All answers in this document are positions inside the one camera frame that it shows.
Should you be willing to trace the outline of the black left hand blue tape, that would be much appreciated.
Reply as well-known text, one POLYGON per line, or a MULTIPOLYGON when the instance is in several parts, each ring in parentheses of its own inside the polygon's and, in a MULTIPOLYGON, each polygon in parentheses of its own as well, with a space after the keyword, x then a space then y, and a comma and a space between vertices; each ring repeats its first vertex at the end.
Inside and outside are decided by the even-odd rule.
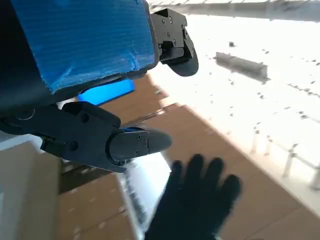
POLYGON ((3 0, 0 129, 34 135, 61 159, 124 173, 126 161, 171 146, 164 132, 121 127, 118 116, 71 98, 138 79, 158 63, 197 73, 186 17, 145 0, 3 0))

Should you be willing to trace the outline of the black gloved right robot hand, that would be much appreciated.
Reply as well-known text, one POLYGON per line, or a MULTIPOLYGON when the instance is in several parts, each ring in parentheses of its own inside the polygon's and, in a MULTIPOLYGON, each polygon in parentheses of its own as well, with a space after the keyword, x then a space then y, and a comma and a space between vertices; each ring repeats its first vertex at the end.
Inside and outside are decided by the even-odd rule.
POLYGON ((241 179, 233 174, 220 183, 221 158, 212 159, 202 174, 204 157, 195 154, 183 173, 175 161, 146 240, 215 240, 241 194, 241 179))

